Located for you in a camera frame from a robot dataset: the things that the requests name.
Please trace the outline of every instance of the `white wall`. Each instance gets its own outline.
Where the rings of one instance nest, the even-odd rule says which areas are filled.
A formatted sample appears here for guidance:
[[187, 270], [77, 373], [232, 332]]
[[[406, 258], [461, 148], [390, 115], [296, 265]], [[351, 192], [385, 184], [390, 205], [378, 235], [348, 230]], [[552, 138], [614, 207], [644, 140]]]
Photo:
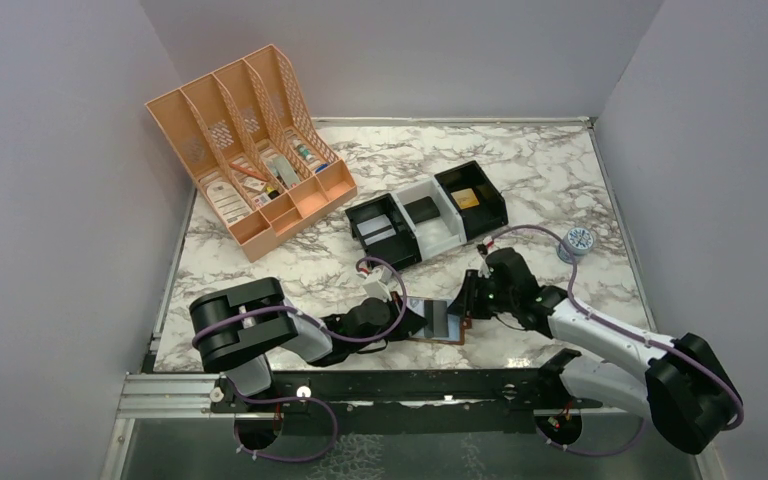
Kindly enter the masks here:
[[141, 0], [185, 81], [269, 43], [317, 116], [602, 112], [662, 0]]
[[768, 478], [768, 2], [666, 0], [596, 132], [658, 326], [745, 400], [729, 478]]
[[0, 479], [98, 478], [185, 211], [143, 107], [178, 84], [136, 0], [0, 1]]

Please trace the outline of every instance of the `marble surface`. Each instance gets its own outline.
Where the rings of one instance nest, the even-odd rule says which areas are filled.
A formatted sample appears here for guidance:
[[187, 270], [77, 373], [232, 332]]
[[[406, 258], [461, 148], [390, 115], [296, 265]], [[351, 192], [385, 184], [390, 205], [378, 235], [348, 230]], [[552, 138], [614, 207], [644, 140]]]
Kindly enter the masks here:
[[[397, 187], [476, 160], [507, 201], [511, 225], [539, 224], [562, 235], [574, 225], [597, 236], [581, 262], [576, 295], [639, 327], [647, 321], [605, 183], [583, 126], [327, 126], [323, 139], [341, 155], [358, 196], [278, 249], [250, 263], [205, 200], [196, 199], [166, 314], [155, 370], [199, 372], [190, 346], [188, 305], [201, 295], [275, 276], [296, 306], [313, 315], [345, 312], [364, 298], [354, 262], [363, 256], [344, 210]], [[538, 234], [503, 237], [544, 284], [565, 285], [569, 265]], [[403, 272], [413, 296], [451, 298], [464, 270], [478, 268], [474, 245], [442, 254]], [[503, 317], [515, 324], [511, 317]], [[339, 370], [499, 368], [539, 366], [564, 345], [536, 332], [514, 332], [494, 320], [474, 321], [463, 346], [397, 342], [380, 353], [356, 355]], [[280, 348], [268, 354], [275, 370], [308, 367]]]

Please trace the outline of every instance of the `purple cable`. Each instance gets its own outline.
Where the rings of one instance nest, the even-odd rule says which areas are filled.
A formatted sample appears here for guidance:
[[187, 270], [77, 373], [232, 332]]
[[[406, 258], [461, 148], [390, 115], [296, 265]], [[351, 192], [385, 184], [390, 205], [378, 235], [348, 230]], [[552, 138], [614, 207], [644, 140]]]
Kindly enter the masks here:
[[246, 448], [245, 445], [243, 445], [243, 441], [240, 440], [239, 432], [237, 431], [237, 426], [234, 426], [234, 438], [237, 440], [237, 442], [240, 444], [240, 450], [246, 452], [248, 454], [251, 454], [254, 459], [257, 459], [257, 457], [265, 458], [268, 460], [274, 460], [276, 462], [285, 462], [285, 463], [305, 463], [310, 462], [312, 460], [316, 460], [317, 458], [325, 455], [328, 453], [332, 448], [334, 448], [334, 445], [337, 444], [337, 433], [339, 426], [337, 425], [337, 415], [334, 414], [334, 410], [331, 409], [331, 407], [325, 403], [324, 401], [313, 398], [313, 397], [280, 397], [280, 398], [270, 398], [268, 400], [258, 400], [256, 398], [251, 398], [243, 395], [240, 393], [240, 389], [237, 388], [237, 385], [234, 383], [233, 380], [231, 380], [230, 377], [228, 378], [228, 381], [231, 382], [231, 386], [234, 387], [234, 391], [237, 393], [237, 397], [240, 398], [240, 400], [251, 403], [253, 405], [274, 405], [276, 403], [284, 403], [284, 402], [312, 402], [315, 403], [322, 408], [325, 409], [325, 411], [328, 413], [328, 416], [331, 417], [331, 440], [328, 441], [328, 445], [325, 446], [322, 450], [312, 454], [308, 455], [306, 457], [281, 457], [278, 455], [272, 455], [269, 453], [260, 453], [257, 450], [250, 450]]
[[605, 452], [592, 452], [590, 450], [578, 450], [573, 448], [564, 448], [565, 445], [561, 445], [560, 443], [549, 439], [549, 437], [546, 436], [545, 433], [543, 433], [543, 430], [537, 429], [537, 433], [543, 437], [546, 442], [557, 448], [558, 450], [563, 450], [566, 453], [570, 453], [572, 455], [578, 455], [579, 457], [591, 457], [591, 458], [599, 458], [599, 457], [612, 457], [614, 455], [619, 455], [626, 450], [630, 450], [631, 447], [637, 445], [638, 442], [640, 442], [640, 439], [643, 438], [643, 432], [646, 431], [646, 421], [641, 419], [640, 420], [640, 426], [637, 427], [637, 433], [634, 434], [634, 437], [625, 445], [619, 448], [615, 448], [613, 450], [608, 450]]
[[390, 272], [393, 274], [393, 278], [396, 279], [396, 282], [399, 283], [399, 286], [402, 287], [402, 308], [399, 309], [399, 315], [396, 317], [396, 320], [393, 321], [393, 324], [390, 325], [389, 328], [384, 330], [381, 333], [375, 334], [371, 337], [365, 337], [365, 338], [354, 338], [354, 337], [347, 337], [345, 335], [340, 335], [339, 333], [334, 333], [331, 330], [328, 330], [325, 328], [325, 325], [321, 324], [318, 320], [311, 317], [310, 315], [302, 312], [301, 310], [295, 308], [295, 307], [288, 307], [286, 305], [276, 305], [274, 307], [264, 307], [264, 308], [258, 308], [257, 310], [252, 310], [250, 312], [243, 312], [239, 315], [234, 315], [233, 317], [228, 317], [225, 320], [222, 320], [221, 322], [214, 323], [213, 325], [210, 325], [207, 328], [202, 329], [198, 333], [193, 336], [192, 345], [193, 348], [198, 348], [199, 342], [202, 341], [202, 339], [208, 335], [212, 335], [217, 330], [221, 328], [225, 328], [228, 325], [232, 325], [234, 323], [239, 323], [245, 320], [246, 318], [250, 317], [256, 317], [258, 315], [263, 315], [265, 313], [275, 313], [275, 312], [290, 312], [295, 315], [298, 315], [299, 317], [303, 318], [305, 321], [310, 322], [313, 324], [316, 328], [322, 330], [325, 332], [328, 336], [332, 338], [336, 338], [337, 340], [342, 340], [344, 342], [349, 343], [369, 343], [369, 342], [377, 342], [378, 340], [381, 340], [382, 338], [386, 337], [390, 334], [393, 330], [395, 330], [400, 323], [402, 323], [402, 318], [405, 316], [405, 311], [407, 310], [407, 299], [408, 297], [408, 289], [405, 287], [405, 281], [402, 279], [402, 276], [399, 275], [399, 272], [396, 271], [395, 268], [393, 268], [392, 265], [385, 262], [384, 260], [381, 260], [380, 258], [375, 257], [363, 257], [360, 260], [357, 261], [355, 264], [355, 268], [359, 269], [360, 264], [363, 262], [373, 262], [373, 263], [380, 263], [385, 268], [389, 269]]
[[[561, 237], [559, 237], [557, 234], [555, 234], [555, 232], [549, 230], [548, 228], [541, 227], [539, 225], [517, 225], [515, 227], [508, 227], [508, 228], [502, 230], [501, 232], [491, 236], [490, 238], [493, 241], [495, 241], [500, 236], [502, 236], [502, 235], [504, 235], [506, 233], [509, 233], [509, 232], [513, 232], [515, 230], [536, 230], [538, 232], [543, 232], [543, 233], [549, 235], [550, 237], [554, 238], [555, 240], [557, 240], [558, 243], [560, 243], [561, 246], [563, 246], [564, 250], [567, 251], [567, 253], [569, 254], [569, 257], [570, 257], [570, 259], [572, 261], [572, 274], [570, 275], [569, 283], [567, 284], [567, 294], [569, 296], [570, 303], [572, 303], [572, 305], [579, 312], [581, 312], [581, 313], [583, 313], [585, 315], [588, 315], [591, 319], [595, 320], [597, 323], [599, 323], [603, 327], [609, 328], [609, 329], [619, 333], [620, 335], [624, 335], [624, 336], [626, 336], [626, 337], [628, 337], [628, 338], [630, 338], [632, 340], [638, 341], [640, 343], [646, 343], [646, 339], [642, 335], [638, 335], [638, 334], [636, 334], [634, 332], [626, 330], [625, 328], [623, 328], [623, 327], [621, 327], [619, 325], [615, 325], [615, 324], [611, 323], [610, 321], [606, 320], [605, 318], [599, 316], [596, 313], [591, 314], [589, 310], [587, 310], [586, 308], [584, 308], [584, 306], [582, 306], [580, 303], [578, 303], [578, 300], [575, 299], [575, 296], [572, 293], [572, 287], [573, 287], [573, 284], [575, 283], [575, 277], [576, 277], [576, 275], [578, 275], [578, 261], [575, 258], [575, 255], [573, 255], [572, 251], [569, 249], [569, 247], [567, 247], [566, 244], [564, 244], [564, 242], [561, 239]], [[740, 424], [743, 423], [743, 416], [744, 416], [743, 402], [740, 400], [740, 397], [737, 396], [737, 393], [734, 390], [732, 390], [732, 388], [729, 387], [729, 385], [725, 381], [723, 381], [723, 379], [721, 379], [714, 372], [712, 372], [711, 370], [706, 368], [704, 365], [702, 365], [701, 363], [697, 362], [696, 360], [690, 358], [685, 353], [679, 351], [678, 349], [676, 349], [672, 345], [667, 345], [665, 343], [658, 342], [658, 341], [655, 341], [655, 340], [650, 340], [649, 344], [652, 345], [653, 347], [660, 348], [661, 350], [664, 350], [665, 352], [671, 353], [671, 354], [675, 355], [676, 357], [682, 359], [688, 365], [690, 365], [691, 367], [695, 368], [700, 373], [702, 373], [703, 375], [705, 375], [706, 377], [711, 379], [711, 381], [713, 381], [718, 387], [722, 388], [723, 391], [726, 392], [726, 394], [729, 396], [731, 401], [734, 402], [734, 405], [735, 405], [735, 407], [737, 409], [737, 415], [736, 415], [736, 418], [734, 419], [734, 421], [732, 423], [726, 425], [723, 428], [723, 430], [734, 430], [735, 428], [739, 427]]]

